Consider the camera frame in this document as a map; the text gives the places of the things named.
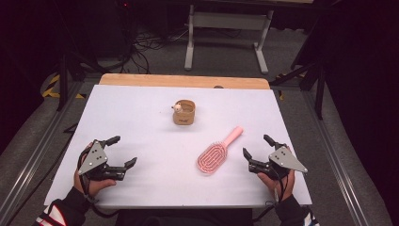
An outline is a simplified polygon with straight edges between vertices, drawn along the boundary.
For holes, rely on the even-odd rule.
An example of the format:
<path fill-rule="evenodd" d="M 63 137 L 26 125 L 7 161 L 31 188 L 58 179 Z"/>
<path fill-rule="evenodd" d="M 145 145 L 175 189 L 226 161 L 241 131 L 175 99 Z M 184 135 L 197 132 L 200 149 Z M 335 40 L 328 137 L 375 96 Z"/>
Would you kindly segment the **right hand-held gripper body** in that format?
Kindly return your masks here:
<path fill-rule="evenodd" d="M 277 148 L 268 155 L 266 162 L 261 162 L 248 156 L 248 171 L 252 173 L 264 173 L 272 180 L 281 180 L 290 170 L 307 172 L 308 169 L 285 146 Z"/>

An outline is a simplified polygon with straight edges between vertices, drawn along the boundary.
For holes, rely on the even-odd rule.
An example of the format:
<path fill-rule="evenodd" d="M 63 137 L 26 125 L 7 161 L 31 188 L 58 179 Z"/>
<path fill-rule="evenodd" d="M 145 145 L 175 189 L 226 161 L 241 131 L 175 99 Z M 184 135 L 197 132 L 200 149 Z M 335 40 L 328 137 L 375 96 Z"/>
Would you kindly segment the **person's right hand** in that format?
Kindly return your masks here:
<path fill-rule="evenodd" d="M 266 185 L 273 197 L 279 198 L 279 202 L 283 202 L 293 195 L 295 172 L 292 169 L 289 174 L 280 181 L 272 180 L 262 172 L 258 173 L 257 176 Z"/>

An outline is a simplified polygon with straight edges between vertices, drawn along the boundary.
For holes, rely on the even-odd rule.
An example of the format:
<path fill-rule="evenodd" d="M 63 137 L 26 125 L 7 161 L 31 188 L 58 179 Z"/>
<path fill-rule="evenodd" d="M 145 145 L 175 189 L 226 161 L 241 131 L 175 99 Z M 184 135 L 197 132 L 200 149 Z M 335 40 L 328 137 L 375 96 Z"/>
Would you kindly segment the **aluminium floor rail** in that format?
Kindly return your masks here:
<path fill-rule="evenodd" d="M 58 99 L 46 98 L 0 156 L 0 226 L 11 219 L 83 85 L 70 85 L 67 102 L 60 110 Z"/>
<path fill-rule="evenodd" d="M 343 198 L 348 207 L 349 213 L 354 220 L 356 226 L 370 226 L 369 221 L 365 217 L 365 214 L 360 206 L 359 199 L 356 195 L 353 184 L 349 178 L 349 175 L 344 168 L 341 160 L 339 159 L 334 146 L 332 144 L 330 135 L 327 128 L 322 120 L 318 118 L 314 109 L 315 102 L 312 95 L 308 91 L 303 91 L 302 96 L 306 103 L 307 108 L 311 113 L 311 117 L 317 127 L 318 133 L 322 139 L 323 145 L 327 153 L 327 160 L 332 168 L 338 186 L 343 194 Z"/>

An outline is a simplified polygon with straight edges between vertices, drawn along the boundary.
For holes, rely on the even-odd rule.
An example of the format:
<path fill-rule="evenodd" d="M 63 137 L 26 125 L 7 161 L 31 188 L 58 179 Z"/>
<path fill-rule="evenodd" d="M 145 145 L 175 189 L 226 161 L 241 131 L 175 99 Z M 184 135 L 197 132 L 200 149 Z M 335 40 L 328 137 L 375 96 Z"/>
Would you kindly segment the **person's left hand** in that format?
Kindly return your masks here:
<path fill-rule="evenodd" d="M 99 192 L 107 187 L 115 186 L 117 182 L 112 179 L 106 179 L 102 181 L 90 181 L 84 176 L 81 176 L 76 169 L 73 176 L 73 187 L 84 195 L 89 195 L 91 198 L 95 198 Z"/>

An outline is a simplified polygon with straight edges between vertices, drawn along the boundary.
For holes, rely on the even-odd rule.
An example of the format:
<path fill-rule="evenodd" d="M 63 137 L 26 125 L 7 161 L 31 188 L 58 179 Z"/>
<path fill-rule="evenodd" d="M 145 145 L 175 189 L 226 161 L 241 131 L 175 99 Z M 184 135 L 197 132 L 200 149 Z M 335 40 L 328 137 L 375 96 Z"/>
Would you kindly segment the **white table board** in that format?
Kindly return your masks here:
<path fill-rule="evenodd" d="M 179 100 L 196 105 L 191 125 L 173 122 Z M 228 147 L 213 174 L 203 173 L 198 157 L 236 127 L 244 131 Z M 290 136 L 270 89 L 190 89 L 97 85 L 89 95 L 68 150 L 46 197 L 64 198 L 73 184 L 79 154 L 94 139 L 120 136 L 105 148 L 108 163 L 121 166 L 136 157 L 123 181 L 98 195 L 103 208 L 262 207 L 274 199 L 243 156 L 265 161 L 274 150 L 269 135 L 289 144 Z"/>

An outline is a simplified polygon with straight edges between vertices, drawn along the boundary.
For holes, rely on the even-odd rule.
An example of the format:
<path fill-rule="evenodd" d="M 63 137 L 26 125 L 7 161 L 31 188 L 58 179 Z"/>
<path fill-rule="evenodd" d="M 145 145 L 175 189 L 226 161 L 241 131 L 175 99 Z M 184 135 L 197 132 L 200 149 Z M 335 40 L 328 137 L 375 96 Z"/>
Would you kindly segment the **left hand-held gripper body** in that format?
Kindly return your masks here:
<path fill-rule="evenodd" d="M 84 150 L 86 158 L 78 167 L 78 173 L 86 176 L 91 181 L 102 181 L 112 179 L 122 181 L 126 169 L 124 167 L 111 167 L 107 164 L 108 158 L 100 142 L 94 139 L 92 145 Z"/>

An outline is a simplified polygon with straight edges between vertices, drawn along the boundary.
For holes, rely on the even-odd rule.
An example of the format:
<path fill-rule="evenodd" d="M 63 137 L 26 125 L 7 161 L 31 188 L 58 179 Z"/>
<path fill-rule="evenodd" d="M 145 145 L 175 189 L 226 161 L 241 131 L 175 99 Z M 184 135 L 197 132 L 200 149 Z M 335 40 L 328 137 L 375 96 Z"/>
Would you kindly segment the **tan cup with bear figure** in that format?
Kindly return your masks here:
<path fill-rule="evenodd" d="M 177 125 L 191 125 L 195 119 L 196 105 L 191 100 L 179 100 L 172 107 L 173 122 Z"/>

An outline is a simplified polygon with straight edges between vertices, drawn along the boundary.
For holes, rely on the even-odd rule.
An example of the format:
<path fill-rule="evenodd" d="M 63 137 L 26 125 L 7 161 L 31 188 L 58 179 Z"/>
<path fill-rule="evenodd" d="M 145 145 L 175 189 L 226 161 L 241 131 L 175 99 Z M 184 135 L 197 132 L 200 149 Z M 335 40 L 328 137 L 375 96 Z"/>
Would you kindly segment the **black metal stand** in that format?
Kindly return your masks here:
<path fill-rule="evenodd" d="M 283 77 L 276 78 L 269 83 L 270 86 L 279 86 L 297 76 L 304 73 L 302 81 L 299 83 L 301 90 L 310 91 L 314 84 L 317 84 L 316 96 L 314 102 L 314 111 L 319 120 L 323 119 L 322 105 L 324 98 L 324 89 L 326 82 L 326 74 L 324 65 L 321 61 L 316 61 L 308 65 L 299 67 L 290 73 L 285 74 Z"/>
<path fill-rule="evenodd" d="M 65 51 L 60 55 L 59 59 L 59 88 L 60 97 L 58 101 L 57 110 L 61 111 L 69 100 L 68 90 L 68 75 L 72 77 L 73 81 L 82 82 L 86 74 L 82 63 L 88 65 L 96 73 L 108 73 L 108 70 L 94 61 L 90 61 L 87 58 L 73 51 Z"/>

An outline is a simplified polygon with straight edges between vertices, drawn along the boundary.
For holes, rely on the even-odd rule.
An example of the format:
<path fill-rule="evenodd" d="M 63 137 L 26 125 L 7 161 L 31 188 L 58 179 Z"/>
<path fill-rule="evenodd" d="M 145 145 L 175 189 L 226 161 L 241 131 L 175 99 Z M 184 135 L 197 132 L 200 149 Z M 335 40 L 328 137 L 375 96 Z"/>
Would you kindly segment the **yellow black hazard tape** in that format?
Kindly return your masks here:
<path fill-rule="evenodd" d="M 42 93 L 42 97 L 60 98 L 60 93 L 55 92 L 56 83 L 60 81 L 60 74 L 55 74 L 49 81 L 47 87 Z M 76 99 L 86 99 L 87 95 L 85 93 L 77 93 L 75 95 Z"/>

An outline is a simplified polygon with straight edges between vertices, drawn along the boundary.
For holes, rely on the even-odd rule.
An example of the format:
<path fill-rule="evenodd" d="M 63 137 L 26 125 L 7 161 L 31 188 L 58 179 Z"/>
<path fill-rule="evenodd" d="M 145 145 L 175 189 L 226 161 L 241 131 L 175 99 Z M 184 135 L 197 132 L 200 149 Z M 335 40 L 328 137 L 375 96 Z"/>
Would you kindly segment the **grey metal desk frame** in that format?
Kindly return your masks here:
<path fill-rule="evenodd" d="M 195 6 L 191 5 L 189 7 L 188 15 L 188 43 L 186 47 L 184 68 L 187 71 L 192 69 L 195 27 L 243 29 L 257 30 L 261 32 L 259 40 L 253 43 L 253 48 L 261 73 L 268 74 L 269 70 L 263 55 L 263 46 L 273 19 L 273 15 L 273 10 L 268 10 L 265 15 L 202 12 L 195 10 Z"/>

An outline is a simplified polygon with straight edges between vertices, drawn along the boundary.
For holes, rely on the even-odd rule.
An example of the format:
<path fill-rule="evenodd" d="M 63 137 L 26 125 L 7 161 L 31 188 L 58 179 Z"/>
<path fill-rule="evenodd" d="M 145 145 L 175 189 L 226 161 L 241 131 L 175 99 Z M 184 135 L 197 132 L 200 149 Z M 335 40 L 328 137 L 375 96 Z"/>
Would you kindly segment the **pink hairbrush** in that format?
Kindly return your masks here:
<path fill-rule="evenodd" d="M 236 126 L 227 137 L 211 144 L 197 159 L 197 166 L 203 173 L 213 174 L 226 161 L 228 147 L 243 133 L 241 126 Z"/>

